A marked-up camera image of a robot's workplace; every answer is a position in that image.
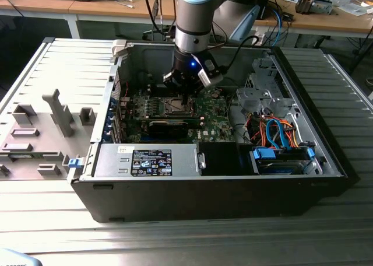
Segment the metal bracket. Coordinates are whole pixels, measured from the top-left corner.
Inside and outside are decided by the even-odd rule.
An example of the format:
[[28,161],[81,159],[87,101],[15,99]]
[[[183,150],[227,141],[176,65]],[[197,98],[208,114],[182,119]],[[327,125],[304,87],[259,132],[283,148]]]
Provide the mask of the metal bracket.
[[123,56],[127,53],[126,49],[133,47],[132,43],[127,43],[127,40],[114,40],[111,46],[111,53],[113,57]]

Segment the power cable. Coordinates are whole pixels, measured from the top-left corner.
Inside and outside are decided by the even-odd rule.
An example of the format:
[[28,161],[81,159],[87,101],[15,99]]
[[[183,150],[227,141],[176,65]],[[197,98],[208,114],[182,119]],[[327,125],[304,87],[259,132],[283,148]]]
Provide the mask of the power cable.
[[150,8],[150,4],[149,4],[149,0],[145,0],[145,3],[146,3],[147,12],[149,13],[150,20],[152,21],[154,28],[156,28],[157,32],[160,33],[162,36],[166,36],[166,34],[163,33],[163,32],[158,28],[158,26],[157,26],[157,24],[156,24],[156,21],[155,21],[154,18],[153,18],[152,10],[151,10],[151,8]]
[[10,0],[7,0],[11,5],[12,7],[19,13],[20,16],[24,17],[24,15],[21,13],[21,11],[18,10],[18,8],[16,8],[16,6],[10,1]]
[[236,52],[234,53],[231,62],[230,62],[229,65],[226,67],[226,71],[228,71],[228,70],[232,67],[232,65],[233,65],[233,63],[234,63],[234,61],[235,61],[235,59],[236,59],[236,57],[237,57],[237,55],[238,55],[240,49],[242,48],[242,46],[243,46],[243,45],[244,45],[248,40],[251,40],[251,39],[255,39],[255,40],[256,40],[256,42],[254,42],[251,46],[254,46],[254,45],[257,44],[258,41],[259,41],[259,37],[257,37],[257,36],[248,36],[247,38],[245,38],[245,39],[241,42],[241,44],[237,47],[237,50],[236,50]]

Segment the floor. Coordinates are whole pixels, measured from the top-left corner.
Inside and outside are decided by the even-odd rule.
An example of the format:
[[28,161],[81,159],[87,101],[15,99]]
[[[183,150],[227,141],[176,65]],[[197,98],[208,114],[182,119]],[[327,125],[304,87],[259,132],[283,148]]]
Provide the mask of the floor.
[[[15,30],[2,26],[0,30],[0,99],[12,86],[18,74],[27,64],[33,53],[45,37],[70,38],[68,25],[64,20],[22,18],[14,19]],[[113,24],[103,22],[81,22],[79,30],[83,38],[87,39],[115,39],[121,35],[127,39],[141,39],[141,32],[151,29],[146,24]],[[295,36],[287,38],[287,43]],[[315,36],[299,36],[296,46],[310,47],[315,42]],[[356,48],[344,37],[332,37],[325,40],[321,49],[331,53],[341,66],[347,69],[354,58],[352,53]],[[368,77],[373,77],[371,65],[373,55],[367,56],[358,66],[352,77],[365,92],[370,94],[371,89],[365,84]]]

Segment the blue latch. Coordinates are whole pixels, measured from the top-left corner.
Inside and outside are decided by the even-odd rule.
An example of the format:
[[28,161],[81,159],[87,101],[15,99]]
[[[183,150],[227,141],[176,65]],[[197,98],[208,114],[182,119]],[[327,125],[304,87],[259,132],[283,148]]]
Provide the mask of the blue latch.
[[307,149],[307,153],[308,153],[309,158],[312,159],[315,157],[315,152],[312,148]]
[[84,158],[72,158],[68,163],[69,168],[82,168],[84,166]]
[[255,159],[275,159],[276,154],[272,148],[256,148],[254,150]]

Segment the sticker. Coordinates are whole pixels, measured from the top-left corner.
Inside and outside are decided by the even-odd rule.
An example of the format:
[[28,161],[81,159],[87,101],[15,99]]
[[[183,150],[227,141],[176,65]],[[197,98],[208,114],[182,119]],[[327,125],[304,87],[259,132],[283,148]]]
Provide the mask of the sticker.
[[132,150],[132,152],[131,175],[172,176],[171,150]]
[[118,147],[118,153],[132,153],[134,149],[135,149],[134,146],[124,146],[124,145],[120,145],[120,146]]

